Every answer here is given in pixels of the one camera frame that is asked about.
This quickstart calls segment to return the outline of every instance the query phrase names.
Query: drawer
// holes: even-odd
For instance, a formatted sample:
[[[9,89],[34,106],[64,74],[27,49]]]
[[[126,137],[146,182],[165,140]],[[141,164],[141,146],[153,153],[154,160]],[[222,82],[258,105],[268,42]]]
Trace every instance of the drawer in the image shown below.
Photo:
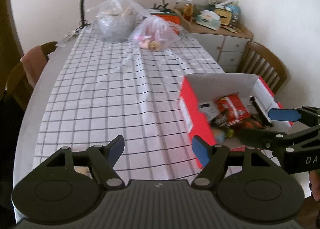
[[[220,66],[238,66],[241,56],[242,52],[223,51],[221,52],[218,63]]]
[[[220,66],[225,73],[236,73],[238,66]]]
[[[249,39],[226,36],[222,51],[243,52]]]
[[[205,33],[192,33],[191,35],[199,41],[200,45],[204,47],[215,61],[218,60],[224,36]]]

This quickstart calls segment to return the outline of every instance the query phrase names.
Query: wooden chair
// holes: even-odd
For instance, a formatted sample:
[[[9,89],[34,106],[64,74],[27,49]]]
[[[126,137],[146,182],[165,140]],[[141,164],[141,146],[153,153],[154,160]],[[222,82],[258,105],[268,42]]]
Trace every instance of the wooden chair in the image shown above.
[[[48,55],[56,50],[56,44],[57,42],[48,42],[40,46],[47,61]],[[21,109],[23,111],[26,110],[33,88],[28,83],[26,73],[20,61],[10,72],[5,85],[5,91],[6,96],[12,96]]]
[[[266,47],[248,42],[241,57],[237,73],[260,75],[275,94],[287,79],[284,64]]]

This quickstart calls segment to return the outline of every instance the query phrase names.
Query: cabinet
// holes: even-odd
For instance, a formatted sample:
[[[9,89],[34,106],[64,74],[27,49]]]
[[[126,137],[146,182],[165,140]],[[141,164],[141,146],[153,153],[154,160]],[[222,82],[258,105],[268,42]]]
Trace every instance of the cabinet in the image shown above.
[[[253,33],[243,25],[239,25],[238,33],[232,33],[222,28],[214,31],[196,23],[185,22],[183,18],[181,24],[227,73],[236,72],[245,45],[253,39]]]

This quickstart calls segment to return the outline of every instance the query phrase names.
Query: dining table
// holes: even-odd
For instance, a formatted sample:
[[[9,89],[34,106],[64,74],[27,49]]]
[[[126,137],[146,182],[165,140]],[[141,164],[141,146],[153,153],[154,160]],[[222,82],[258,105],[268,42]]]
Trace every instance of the dining table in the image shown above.
[[[114,170],[130,179],[186,179],[200,169],[180,112],[183,78],[223,73],[192,34],[161,51],[131,41],[104,42],[93,23],[58,47],[35,86],[17,142],[13,186],[61,147],[85,151],[125,139]],[[279,165],[272,152],[263,153]],[[241,166],[229,167],[227,175]],[[306,174],[298,174],[305,196]]]

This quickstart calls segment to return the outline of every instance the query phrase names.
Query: ribbed gray surface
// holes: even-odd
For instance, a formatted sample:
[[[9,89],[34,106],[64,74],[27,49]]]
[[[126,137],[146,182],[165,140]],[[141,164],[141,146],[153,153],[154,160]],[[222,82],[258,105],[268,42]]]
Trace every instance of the ribbed gray surface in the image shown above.
[[[224,211],[210,192],[194,190],[184,180],[135,180],[126,189],[107,193],[97,209],[76,222],[44,226],[23,221],[17,228],[299,229],[302,227],[293,220],[279,225],[257,225],[241,221]]]

